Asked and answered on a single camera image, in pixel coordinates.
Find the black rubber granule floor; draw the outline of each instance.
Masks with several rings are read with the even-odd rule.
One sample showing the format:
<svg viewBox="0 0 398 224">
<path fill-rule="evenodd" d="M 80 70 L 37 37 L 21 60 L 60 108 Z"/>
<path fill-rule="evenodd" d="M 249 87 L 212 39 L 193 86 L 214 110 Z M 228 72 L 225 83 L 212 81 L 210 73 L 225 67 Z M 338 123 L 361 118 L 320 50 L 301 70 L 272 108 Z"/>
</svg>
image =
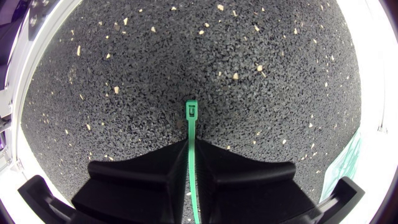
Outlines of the black rubber granule floor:
<svg viewBox="0 0 398 224">
<path fill-rule="evenodd" d="M 22 128 L 70 200 L 90 160 L 130 159 L 184 139 L 188 99 L 199 102 L 198 138 L 294 162 L 295 181 L 317 203 L 361 115 L 355 50 L 337 3 L 83 1 L 36 69 Z M 183 220 L 192 222 L 189 196 L 185 203 Z"/>
</svg>

